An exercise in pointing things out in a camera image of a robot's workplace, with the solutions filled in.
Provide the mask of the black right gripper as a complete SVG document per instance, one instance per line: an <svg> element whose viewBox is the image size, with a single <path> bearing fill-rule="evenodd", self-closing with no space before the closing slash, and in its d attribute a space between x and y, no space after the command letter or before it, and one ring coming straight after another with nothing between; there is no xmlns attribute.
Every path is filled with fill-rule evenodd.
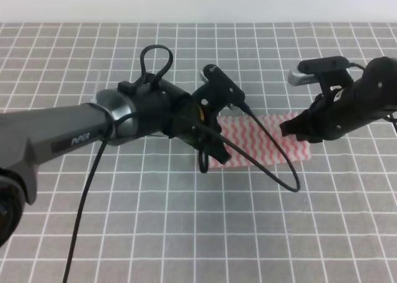
<svg viewBox="0 0 397 283"><path fill-rule="evenodd" d="M363 126L363 93L357 87L336 88L317 97L305 114L280 124L283 137L295 135L299 142L336 140Z"/></svg>

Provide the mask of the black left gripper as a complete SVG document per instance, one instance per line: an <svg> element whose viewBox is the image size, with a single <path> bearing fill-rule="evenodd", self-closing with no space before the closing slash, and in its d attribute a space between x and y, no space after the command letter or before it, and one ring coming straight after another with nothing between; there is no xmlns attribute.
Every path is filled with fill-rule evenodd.
<svg viewBox="0 0 397 283"><path fill-rule="evenodd" d="M217 120L221 110L211 110L205 105L206 100L200 102L194 93L184 96L173 108L167 125L167 136L179 138L198 150L199 170L207 173L208 156L225 164L231 155L222 140L216 137L221 133Z"/></svg>

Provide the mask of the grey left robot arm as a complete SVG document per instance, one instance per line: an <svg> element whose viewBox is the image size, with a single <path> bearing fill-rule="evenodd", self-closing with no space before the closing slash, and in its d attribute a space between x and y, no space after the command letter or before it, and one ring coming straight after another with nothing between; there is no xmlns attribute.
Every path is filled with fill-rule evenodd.
<svg viewBox="0 0 397 283"><path fill-rule="evenodd" d="M150 74L143 82L122 81L99 91L94 102L2 114L1 242L17 228L25 205L36 200L38 167L90 143L119 146L161 132L226 163L224 144L194 130L196 123L221 130L221 105L202 104L204 99L202 91L189 94Z"/></svg>

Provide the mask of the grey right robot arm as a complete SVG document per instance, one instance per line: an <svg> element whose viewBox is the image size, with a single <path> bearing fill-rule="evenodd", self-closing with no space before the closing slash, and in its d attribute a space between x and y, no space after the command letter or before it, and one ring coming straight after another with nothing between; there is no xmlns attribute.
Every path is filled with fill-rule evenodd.
<svg viewBox="0 0 397 283"><path fill-rule="evenodd" d="M320 143L384 119L396 112L396 60L383 56L363 68L353 80L348 69L354 64L343 56L301 61L288 74L292 86L318 83L318 94L308 109L280 124L283 136Z"/></svg>

